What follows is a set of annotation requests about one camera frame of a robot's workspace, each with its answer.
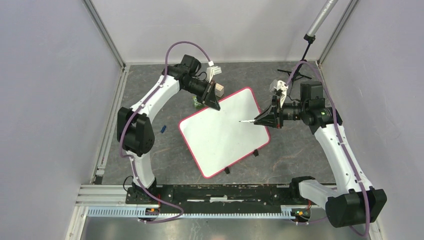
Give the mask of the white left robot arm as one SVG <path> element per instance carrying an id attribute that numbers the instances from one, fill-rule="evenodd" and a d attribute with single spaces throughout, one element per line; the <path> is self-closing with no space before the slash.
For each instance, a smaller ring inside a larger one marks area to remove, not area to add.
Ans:
<path id="1" fill-rule="evenodd" d="M 206 78 L 200 79 L 201 63 L 184 55 L 181 62 L 166 65 L 156 84 L 130 108 L 121 107 L 117 113 L 117 139 L 120 155 L 129 158 L 133 172 L 132 187 L 145 204 L 157 198 L 156 178 L 151 167 L 150 151 L 155 143 L 152 122 L 163 106 L 181 90 L 195 95 L 207 107 L 221 109 L 216 97 L 213 76 L 222 72 L 212 61 L 206 68 Z"/>

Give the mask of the white board with pink rim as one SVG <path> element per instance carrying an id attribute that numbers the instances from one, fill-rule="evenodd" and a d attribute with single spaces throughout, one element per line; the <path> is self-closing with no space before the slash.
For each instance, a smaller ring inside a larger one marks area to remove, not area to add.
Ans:
<path id="1" fill-rule="evenodd" d="M 244 87 L 219 101 L 220 110 L 206 107 L 182 119 L 178 128 L 201 175 L 210 179 L 266 146 L 266 127 L 253 123 L 260 114 L 253 90 Z"/>

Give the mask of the blue marker cap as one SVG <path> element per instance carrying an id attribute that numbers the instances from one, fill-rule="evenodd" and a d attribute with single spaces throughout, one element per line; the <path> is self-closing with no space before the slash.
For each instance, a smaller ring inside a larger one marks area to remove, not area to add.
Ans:
<path id="1" fill-rule="evenodd" d="M 161 128 L 160 133 L 161 133 L 161 134 L 163 134 L 163 133 L 165 132 L 166 128 L 167 128 L 167 126 L 166 126 L 166 125 L 164 125 L 164 126 Z"/>

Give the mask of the blue white marker pen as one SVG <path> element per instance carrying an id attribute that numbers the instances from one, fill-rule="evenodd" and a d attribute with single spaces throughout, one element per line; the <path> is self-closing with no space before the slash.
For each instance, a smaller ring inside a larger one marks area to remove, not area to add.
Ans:
<path id="1" fill-rule="evenodd" d="M 249 119 L 249 120 L 239 120 L 240 123 L 254 123 L 256 120 Z"/>

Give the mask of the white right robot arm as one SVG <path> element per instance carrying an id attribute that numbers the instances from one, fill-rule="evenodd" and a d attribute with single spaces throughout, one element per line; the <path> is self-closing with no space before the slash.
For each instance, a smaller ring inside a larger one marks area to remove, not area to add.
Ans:
<path id="1" fill-rule="evenodd" d="M 302 121 L 319 142 L 334 174 L 336 188 L 301 176 L 289 184 L 289 199 L 295 204 L 309 200 L 325 210 L 335 228 L 377 220 L 387 202 L 383 189 L 374 188 L 359 166 L 345 135 L 343 121 L 333 106 L 326 106 L 324 86 L 319 81 L 300 85 L 300 99 L 286 103 L 288 85 L 282 80 L 270 84 L 270 105 L 253 119 L 254 125 L 280 129 L 284 121 Z"/>

